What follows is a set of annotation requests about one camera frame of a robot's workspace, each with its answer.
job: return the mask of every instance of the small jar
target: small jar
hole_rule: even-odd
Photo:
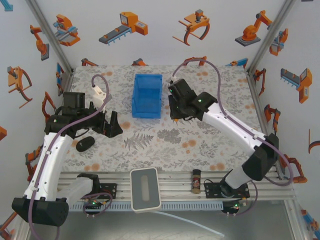
[[[192,171],[192,189],[191,189],[191,192],[193,194],[200,194],[200,192],[201,192],[200,186],[201,186],[201,170],[194,169]]]

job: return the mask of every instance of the white cable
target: white cable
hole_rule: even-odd
[[[206,226],[203,226],[203,225],[201,225],[201,224],[199,224],[199,223],[197,223],[197,222],[195,222],[195,221],[191,221],[191,220],[189,220],[189,219],[185,219],[185,218],[183,218],[183,217],[179,217],[179,216],[172,215],[172,214],[169,214],[169,213],[166,213],[166,212],[162,212],[162,211],[152,211],[152,213],[161,214],[161,215],[165,215],[165,216],[172,217],[172,218],[175,218],[175,219],[179,219],[179,220],[185,221],[185,222],[187,222],[187,223],[194,224],[194,225],[196,225],[196,226],[198,226],[198,227],[200,227],[200,228],[203,228],[203,229],[205,229],[205,230],[208,230],[208,231],[210,231],[210,232],[212,232],[212,233],[214,233],[214,234],[217,234],[217,235],[219,235],[219,236],[221,236],[221,237],[223,237],[223,238],[225,237],[225,235],[224,235],[223,233],[221,233],[221,232],[215,231],[215,230],[213,230],[213,229],[211,229],[211,228],[208,228],[208,227],[206,227]]]

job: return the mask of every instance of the metal bracket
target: metal bracket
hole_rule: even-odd
[[[112,199],[116,199],[117,196],[117,184],[116,183],[100,183],[100,191],[106,192],[112,195]],[[105,196],[98,196],[97,199],[106,199]]]
[[[206,182],[203,184],[205,188],[205,196],[207,199],[226,199],[221,192],[220,182]],[[233,199],[250,198],[249,188],[247,184],[241,185],[237,190]]]

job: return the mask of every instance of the metal rail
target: metal rail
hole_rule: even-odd
[[[92,172],[99,175],[100,183],[116,183],[117,194],[115,201],[129,202],[131,200],[131,187],[129,172]],[[227,171],[203,171],[201,173],[202,181],[210,179],[213,182],[220,182],[221,179],[227,174]],[[72,183],[79,175],[80,172],[61,172],[58,189]],[[276,182],[283,182],[279,180],[278,173],[273,167],[267,174],[269,178]],[[218,198],[206,198],[205,189],[202,186],[200,194],[193,194],[191,192],[192,173],[191,172],[159,172],[159,188],[161,200],[166,201],[221,201]],[[280,187],[274,185],[267,180],[256,182],[258,188],[258,200],[293,200],[296,198],[293,187],[286,186]],[[255,196],[255,188],[252,184],[248,184],[251,196]],[[232,198],[223,199],[224,201],[232,200]]]

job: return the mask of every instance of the black computer mouse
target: black computer mouse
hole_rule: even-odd
[[[80,140],[75,148],[78,152],[84,152],[88,150],[93,144],[95,144],[95,139],[92,136],[87,136],[84,139]]]

